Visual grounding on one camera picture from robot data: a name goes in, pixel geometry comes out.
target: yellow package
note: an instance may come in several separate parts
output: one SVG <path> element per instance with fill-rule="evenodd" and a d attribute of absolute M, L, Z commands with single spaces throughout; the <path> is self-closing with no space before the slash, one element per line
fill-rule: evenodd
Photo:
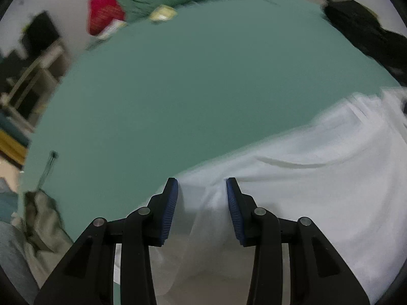
<path fill-rule="evenodd" d="M 176 14 L 177 12 L 173 8 L 162 4 L 151 13 L 149 18 L 153 22 L 169 21 Z"/>

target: red cushion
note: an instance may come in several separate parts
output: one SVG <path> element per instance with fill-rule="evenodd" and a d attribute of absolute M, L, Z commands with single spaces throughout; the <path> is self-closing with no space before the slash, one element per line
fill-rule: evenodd
<path fill-rule="evenodd" d="M 88 31 L 91 35 L 98 35 L 113 19 L 123 21 L 125 13 L 116 0 L 90 0 Z"/>

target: silver screw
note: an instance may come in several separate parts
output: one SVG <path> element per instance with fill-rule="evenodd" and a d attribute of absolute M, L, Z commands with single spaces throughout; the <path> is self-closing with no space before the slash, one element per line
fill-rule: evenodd
<path fill-rule="evenodd" d="M 93 225 L 96 227 L 102 226 L 105 223 L 105 221 L 102 218 L 96 218 L 93 220 Z"/>
<path fill-rule="evenodd" d="M 138 213 L 141 216 L 146 216 L 147 214 L 150 213 L 150 209 L 148 207 L 141 207 L 141 208 L 138 209 Z"/>
<path fill-rule="evenodd" d="M 308 217 L 302 217 L 302 218 L 300 219 L 300 223 L 301 223 L 301 225 L 303 225 L 303 226 L 309 226 L 309 225 L 312 224 L 312 220 L 311 220 L 310 218 L 308 218 Z"/>
<path fill-rule="evenodd" d="M 254 213 L 257 216 L 264 216 L 266 214 L 266 210 L 263 209 L 262 207 L 257 207 L 254 209 Z"/>

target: white fabric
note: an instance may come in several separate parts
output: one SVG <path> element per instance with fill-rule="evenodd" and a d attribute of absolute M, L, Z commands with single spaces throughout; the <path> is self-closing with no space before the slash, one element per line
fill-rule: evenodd
<path fill-rule="evenodd" d="M 176 176 L 170 236 L 150 248 L 158 302 L 246 303 L 254 252 L 233 232 L 225 187 L 233 176 L 259 207 L 295 221 L 310 217 L 375 303 L 407 258 L 403 97 L 404 89 L 384 90 L 382 99 L 354 95 L 306 128 Z"/>

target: green bed sheet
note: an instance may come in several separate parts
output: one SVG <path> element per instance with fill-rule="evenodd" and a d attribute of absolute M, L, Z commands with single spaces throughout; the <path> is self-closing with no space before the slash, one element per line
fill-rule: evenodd
<path fill-rule="evenodd" d="M 20 192 L 45 192 L 75 240 L 166 179 L 308 123 L 353 92 L 398 86 L 304 0 L 213 0 L 143 20 L 85 52 L 52 98 Z"/>

